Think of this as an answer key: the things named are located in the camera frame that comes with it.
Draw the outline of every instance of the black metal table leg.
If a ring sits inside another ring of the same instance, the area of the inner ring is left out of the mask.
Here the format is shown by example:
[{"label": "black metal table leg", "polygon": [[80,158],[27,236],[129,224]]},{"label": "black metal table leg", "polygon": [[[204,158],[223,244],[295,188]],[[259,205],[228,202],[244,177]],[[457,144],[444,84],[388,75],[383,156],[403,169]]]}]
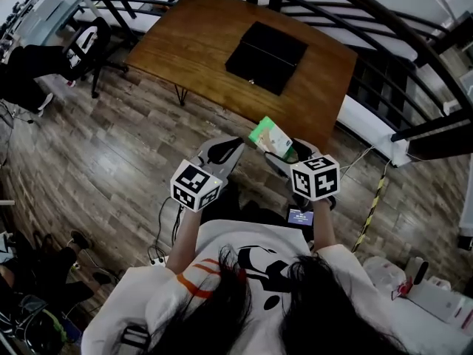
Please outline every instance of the black metal table leg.
[{"label": "black metal table leg", "polygon": [[182,88],[182,89],[181,89],[181,92],[179,92],[179,90],[178,90],[176,84],[174,85],[174,88],[176,89],[177,98],[179,99],[179,104],[180,104],[182,107],[184,107],[184,100],[186,99],[187,92],[188,92],[187,89]]}]

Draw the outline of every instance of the office chair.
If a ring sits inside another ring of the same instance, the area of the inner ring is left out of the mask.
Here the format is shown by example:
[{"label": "office chair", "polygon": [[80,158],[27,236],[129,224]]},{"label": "office chair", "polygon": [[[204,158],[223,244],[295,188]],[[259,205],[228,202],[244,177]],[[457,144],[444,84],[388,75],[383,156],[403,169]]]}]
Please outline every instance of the office chair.
[{"label": "office chair", "polygon": [[103,18],[98,17],[77,30],[70,45],[64,48],[64,53],[68,57],[72,56],[70,59],[72,80],[77,78],[85,80],[87,74],[93,72],[92,98],[98,97],[95,90],[102,67],[112,67],[122,72],[129,70],[125,65],[108,60],[108,57],[117,49],[117,47],[106,49],[111,37],[112,29]]}]

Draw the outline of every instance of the person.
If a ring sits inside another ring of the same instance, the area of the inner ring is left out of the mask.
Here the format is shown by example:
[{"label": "person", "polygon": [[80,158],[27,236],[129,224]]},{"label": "person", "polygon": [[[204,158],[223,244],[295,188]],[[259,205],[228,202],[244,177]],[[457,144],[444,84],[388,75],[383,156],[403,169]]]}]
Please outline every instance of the person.
[{"label": "person", "polygon": [[71,232],[71,240],[56,254],[37,262],[13,258],[0,265],[0,281],[19,296],[33,294],[49,304],[48,310],[57,317],[67,314],[78,303],[91,298],[102,285],[111,283],[110,277],[100,272],[88,283],[66,283],[67,275],[89,241],[79,231]]},{"label": "person", "polygon": [[59,74],[70,86],[76,79],[63,50],[61,46],[16,47],[8,64],[0,64],[0,98],[42,116],[54,95],[43,92],[33,79]]},{"label": "person", "polygon": [[[203,211],[186,210],[166,267],[126,272],[82,354],[129,345],[159,355],[406,353],[385,297],[336,243],[329,200],[313,203],[312,254],[300,230],[251,205],[240,209],[224,190]],[[143,339],[131,340],[137,332]]]}]

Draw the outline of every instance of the metal railing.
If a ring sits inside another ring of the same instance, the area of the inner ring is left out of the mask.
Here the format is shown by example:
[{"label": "metal railing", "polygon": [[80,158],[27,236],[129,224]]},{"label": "metal railing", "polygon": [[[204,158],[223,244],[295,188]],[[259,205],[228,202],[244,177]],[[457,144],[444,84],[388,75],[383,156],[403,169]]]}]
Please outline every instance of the metal railing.
[{"label": "metal railing", "polygon": [[[156,12],[153,10],[144,9],[133,9],[130,3],[137,2],[142,4],[159,4],[163,6],[171,7],[174,2],[169,1],[158,1],[158,0],[93,0],[101,1],[103,6],[97,6],[99,9],[107,9],[117,19],[121,28],[130,37],[130,41],[136,42],[136,37],[129,25],[125,22],[120,14],[121,12],[127,12],[131,18],[135,19],[137,14],[162,16],[165,12]],[[258,4],[259,0],[246,0],[252,4]],[[320,17],[327,19],[329,22],[307,22],[307,24],[315,27],[336,27],[347,30],[355,36],[362,39],[366,44],[370,45],[373,49],[377,50],[383,57],[389,59],[398,69],[402,70],[403,73],[413,81],[425,94],[429,97],[432,103],[438,109],[440,115],[439,118],[431,118],[429,114],[421,107],[415,99],[409,95],[403,87],[398,86],[388,75],[377,69],[376,66],[370,63],[368,59],[365,59],[363,55],[358,54],[358,60],[369,70],[375,73],[383,83],[389,86],[393,91],[398,93],[404,99],[405,104],[415,111],[419,118],[423,121],[422,124],[414,124],[412,118],[409,117],[402,109],[392,104],[389,99],[385,98],[382,94],[375,91],[370,85],[364,83],[360,78],[354,76],[354,82],[358,83],[360,88],[364,89],[367,93],[374,95],[381,104],[385,105],[393,112],[395,112],[400,119],[404,122],[407,129],[394,128],[396,134],[392,136],[392,141],[399,141],[402,139],[410,139],[418,135],[423,135],[432,130],[441,129],[452,124],[464,120],[471,120],[473,118],[473,107],[466,95],[463,88],[458,84],[454,76],[450,73],[446,65],[440,59],[439,55],[432,49],[431,43],[435,43],[438,37],[428,31],[411,27],[407,24],[407,21],[422,24],[425,27],[431,28],[432,32],[437,30],[440,34],[447,33],[448,30],[438,24],[429,22],[422,18],[416,18],[405,13],[393,12],[385,8],[382,4],[376,0],[345,0],[347,2],[317,2],[317,1],[305,1],[305,0],[270,0],[268,8],[281,12],[283,7],[301,7],[309,12],[305,13],[290,13],[283,12],[284,14],[292,17]],[[123,7],[114,6],[113,2],[120,2]],[[357,16],[353,14],[342,14],[332,13],[328,7],[343,7],[353,8],[368,13],[370,17]],[[369,27],[358,26],[351,21],[365,21],[369,23],[382,24],[389,31],[378,30]],[[414,67],[410,67],[407,62],[402,61],[398,56],[392,54],[382,43],[375,39],[375,36],[386,36],[390,38],[396,38],[400,41],[408,44],[417,54],[418,57],[424,59],[427,64],[438,74],[442,79],[445,86],[450,90],[454,98],[458,101],[461,106],[461,110],[455,114],[446,116],[443,112],[443,105],[433,91],[418,77]],[[387,122],[385,117],[382,117],[376,112],[371,106],[365,105],[366,108],[375,113],[380,119]]]}]

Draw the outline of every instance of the desk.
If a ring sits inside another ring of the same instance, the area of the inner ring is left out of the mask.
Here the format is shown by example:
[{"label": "desk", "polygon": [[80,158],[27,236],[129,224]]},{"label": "desk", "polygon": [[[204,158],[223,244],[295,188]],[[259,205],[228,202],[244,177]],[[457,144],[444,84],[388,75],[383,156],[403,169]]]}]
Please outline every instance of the desk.
[{"label": "desk", "polygon": [[[37,4],[47,5],[50,0],[39,1]],[[98,9],[90,0],[60,0],[59,4],[51,12],[46,19],[40,17],[36,10],[41,7],[34,8],[23,18],[22,23],[15,31],[14,37],[19,40],[22,46],[34,44],[44,46],[48,44],[51,36],[53,36],[67,21],[72,18],[80,3],[85,2],[92,12],[100,17]]]},{"label": "desk", "polygon": [[[260,21],[308,44],[280,96],[225,70],[243,34]],[[255,123],[269,116],[289,136],[324,151],[356,54],[300,21],[241,0],[179,0],[126,59],[129,66],[197,93]]]}]

